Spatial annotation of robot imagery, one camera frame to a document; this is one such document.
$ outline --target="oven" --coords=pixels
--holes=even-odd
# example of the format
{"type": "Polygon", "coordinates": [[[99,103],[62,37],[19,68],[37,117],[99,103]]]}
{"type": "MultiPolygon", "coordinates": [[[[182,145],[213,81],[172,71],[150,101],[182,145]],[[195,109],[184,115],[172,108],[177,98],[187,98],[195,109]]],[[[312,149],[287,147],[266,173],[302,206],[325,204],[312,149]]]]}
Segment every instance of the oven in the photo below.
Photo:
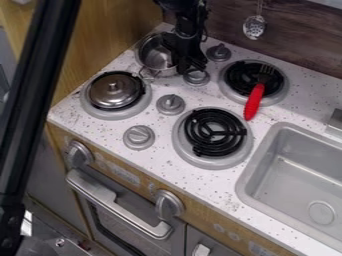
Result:
{"type": "Polygon", "coordinates": [[[78,193],[94,240],[119,256],[182,256],[186,224],[161,220],[155,205],[89,166],[72,169],[68,184],[78,193]]]}

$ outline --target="sink drain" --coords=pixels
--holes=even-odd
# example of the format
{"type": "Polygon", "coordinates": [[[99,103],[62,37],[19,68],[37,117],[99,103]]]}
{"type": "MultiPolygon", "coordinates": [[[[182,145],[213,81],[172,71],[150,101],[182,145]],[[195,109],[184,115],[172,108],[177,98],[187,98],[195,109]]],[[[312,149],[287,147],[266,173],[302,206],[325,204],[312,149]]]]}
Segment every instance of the sink drain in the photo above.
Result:
{"type": "Polygon", "coordinates": [[[313,202],[309,206],[310,218],[317,224],[329,225],[335,219],[335,211],[326,202],[313,202]]]}

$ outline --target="oven door handle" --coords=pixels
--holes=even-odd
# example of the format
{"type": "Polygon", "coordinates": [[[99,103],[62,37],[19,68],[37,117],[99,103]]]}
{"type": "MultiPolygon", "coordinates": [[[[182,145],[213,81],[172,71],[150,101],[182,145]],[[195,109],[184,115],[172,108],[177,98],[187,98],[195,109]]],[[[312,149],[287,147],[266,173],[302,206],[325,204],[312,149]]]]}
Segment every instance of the oven door handle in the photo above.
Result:
{"type": "Polygon", "coordinates": [[[108,189],[89,175],[77,169],[73,169],[68,173],[66,181],[74,190],[88,200],[106,209],[125,223],[133,226],[153,239],[165,240],[172,232],[172,227],[164,221],[159,222],[156,227],[153,227],[127,211],[115,203],[117,195],[114,191],[108,189]]]}

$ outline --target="backsplash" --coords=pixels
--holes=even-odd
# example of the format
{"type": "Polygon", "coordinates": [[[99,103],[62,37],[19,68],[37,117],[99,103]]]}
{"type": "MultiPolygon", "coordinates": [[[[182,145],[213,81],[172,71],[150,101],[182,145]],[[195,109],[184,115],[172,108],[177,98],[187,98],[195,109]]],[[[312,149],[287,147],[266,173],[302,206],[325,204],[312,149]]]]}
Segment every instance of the backsplash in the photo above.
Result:
{"type": "MultiPolygon", "coordinates": [[[[257,41],[242,25],[255,15],[257,0],[209,0],[211,37],[299,66],[342,78],[342,10],[304,0],[264,0],[268,22],[257,41]]],[[[171,15],[165,21],[173,23],[171,15]]]]}

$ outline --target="toy kitchen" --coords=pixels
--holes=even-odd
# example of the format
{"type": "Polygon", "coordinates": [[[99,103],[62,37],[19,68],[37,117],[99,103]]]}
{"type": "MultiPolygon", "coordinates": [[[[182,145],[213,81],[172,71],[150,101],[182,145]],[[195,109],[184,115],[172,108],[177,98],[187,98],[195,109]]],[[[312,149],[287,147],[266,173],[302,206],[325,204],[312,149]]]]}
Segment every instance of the toy kitchen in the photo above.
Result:
{"type": "Polygon", "coordinates": [[[342,255],[341,11],[114,2],[94,40],[118,46],[86,49],[103,65],[47,120],[88,238],[119,256],[342,255]]]}

